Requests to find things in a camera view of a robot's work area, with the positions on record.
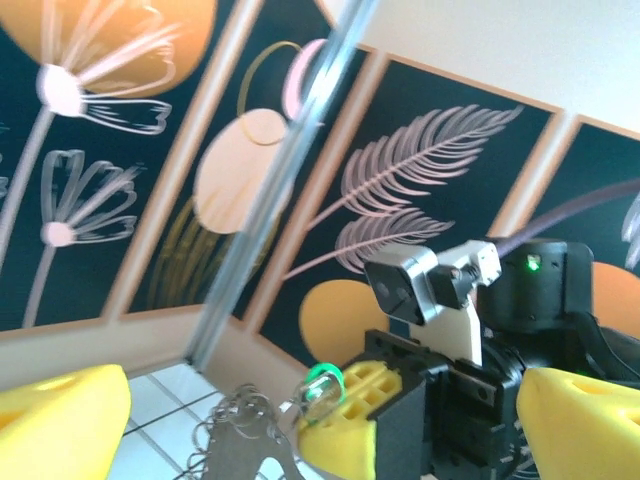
orange circle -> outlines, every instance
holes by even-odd
[[[70,68],[74,75],[118,51],[145,31],[157,32],[159,29],[173,25],[175,30],[171,31],[171,35],[177,36],[171,38],[170,43],[174,49],[171,61],[175,66],[175,73],[166,83],[131,96],[150,97],[172,89],[189,76],[200,63],[211,38],[217,1],[126,0],[123,3],[124,6],[114,8],[111,12],[109,9],[117,5],[116,0],[2,1],[0,2],[0,23],[27,55],[36,62],[42,63],[43,24],[49,22],[52,25],[50,31],[56,32],[53,36],[55,41],[49,43],[53,43],[51,47],[54,51],[54,63],[60,66],[63,66],[61,65],[63,57],[71,50],[70,40],[78,38],[78,36],[74,37],[74,32],[77,34],[82,31],[85,38],[95,33],[86,46],[80,49],[82,50],[80,56]],[[150,13],[153,10],[151,7],[145,8],[145,3],[152,5],[156,13]],[[98,7],[91,10],[94,4]],[[49,13],[45,14],[45,6],[49,6],[47,10]],[[83,23],[83,18],[89,18],[90,22]],[[98,27],[102,18],[106,21]],[[78,28],[90,24],[96,28]],[[124,90],[127,85],[146,85],[156,82],[166,75],[167,65],[155,53],[148,52],[135,58],[84,88],[94,93],[108,93],[117,90],[118,86]]]
[[[311,354],[335,365],[344,365],[364,350],[367,330],[389,330],[389,319],[371,287],[355,280],[316,285],[305,296],[298,318]]]
[[[633,273],[595,262],[593,308],[600,325],[640,339],[640,278]]]

yellow 3d-printed part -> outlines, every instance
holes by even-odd
[[[0,479],[105,480],[130,410],[117,365],[0,393]]]
[[[314,424],[300,422],[298,449],[308,463],[345,480],[375,480],[376,423],[367,416],[402,391],[402,378],[384,362],[351,365],[344,372],[345,402]]]
[[[640,391],[536,368],[517,407],[543,480],[640,478]]]

wall mural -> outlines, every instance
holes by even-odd
[[[357,353],[388,325],[363,262],[389,242],[485,235],[550,115],[392,62],[261,334],[307,365]]]
[[[0,144],[0,330],[100,315],[233,2],[220,3],[0,5],[12,72],[0,76],[11,125]]]
[[[640,138],[583,124],[536,208],[534,218],[592,190],[638,176]],[[640,338],[637,299],[638,199],[621,198],[564,220],[545,236],[593,251],[594,308],[601,323]]]
[[[296,12],[295,21],[283,15]],[[298,114],[330,27],[312,0],[266,2],[167,227],[134,297],[131,312],[202,304],[234,235],[241,231],[288,124]],[[357,74],[358,52],[320,126],[294,185],[283,192],[274,228],[253,271],[255,288],[271,247]]]

green ring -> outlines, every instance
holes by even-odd
[[[305,383],[315,380],[325,372],[332,373],[338,379],[341,391],[340,403],[344,402],[345,398],[347,398],[347,388],[344,385],[344,375],[342,374],[342,370],[332,363],[319,363],[312,367],[307,374],[307,378],[305,378]]]

tiled floor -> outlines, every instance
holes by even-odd
[[[176,365],[130,381],[131,419],[108,480],[178,480],[187,476],[194,453],[192,433],[223,398],[187,365]],[[307,480],[322,478],[298,461]],[[280,465],[263,463],[256,479],[279,480]]]

